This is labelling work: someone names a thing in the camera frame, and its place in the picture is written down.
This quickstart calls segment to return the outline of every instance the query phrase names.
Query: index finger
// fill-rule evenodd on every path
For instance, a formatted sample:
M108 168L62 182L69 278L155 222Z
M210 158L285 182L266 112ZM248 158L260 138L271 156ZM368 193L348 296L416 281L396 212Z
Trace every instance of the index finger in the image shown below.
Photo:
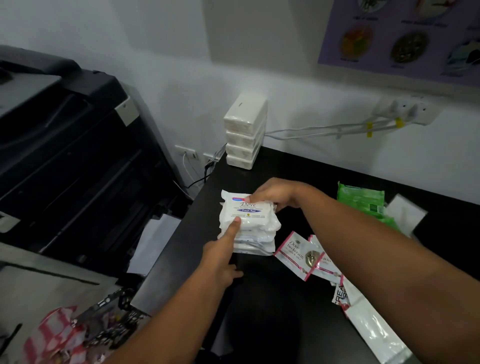
M240 230L240 225L241 219L240 217L236 216L225 231L225 234L223 234L221 239L225 238L227 240L233 241L235 239L235 236L237 235L237 232L239 232Z

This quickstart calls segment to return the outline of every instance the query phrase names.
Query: black table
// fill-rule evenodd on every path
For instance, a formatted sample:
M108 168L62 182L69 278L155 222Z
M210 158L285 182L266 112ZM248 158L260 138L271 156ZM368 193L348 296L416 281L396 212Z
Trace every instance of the black table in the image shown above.
M303 181L331 197L336 197L339 181L384 190L387 202L401 194L428 212L414 230L420 242L476 279L480 277L471 254L471 246L478 241L480 206L262 147L250 171L227 165L225 156L217 163L132 304L153 315L195 270L202 246L219 233L222 189L252 193L270 177ZM312 233L299 209L287 208L278 219L282 228L276 235L277 247L292 230L305 238ZM233 325L252 319L251 305L262 301L263 313L298 326L299 363L378 363L340 307L331 302L334 287L328 281L312 276L303 282L273 256L234 254L233 259L245 277L226 292L205 347L213 343L228 307L228 322ZM280 348L287 345L282 337L276 340Z

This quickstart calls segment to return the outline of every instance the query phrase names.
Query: poster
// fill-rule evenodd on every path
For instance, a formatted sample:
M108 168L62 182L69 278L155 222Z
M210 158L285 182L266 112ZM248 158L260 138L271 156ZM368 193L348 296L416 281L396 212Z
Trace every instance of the poster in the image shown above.
M320 64L480 86L479 0L335 0Z

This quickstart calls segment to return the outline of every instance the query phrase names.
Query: white wall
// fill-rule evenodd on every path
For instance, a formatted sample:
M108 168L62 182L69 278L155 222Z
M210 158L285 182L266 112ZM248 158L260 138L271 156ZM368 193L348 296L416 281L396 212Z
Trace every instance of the white wall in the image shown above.
M361 121L385 86L449 95L453 103L428 127L264 145L480 203L480 92L316 65L332 2L3 0L0 42L116 75L157 126L185 183L173 146L218 149L222 116L241 91L267 96L267 129Z

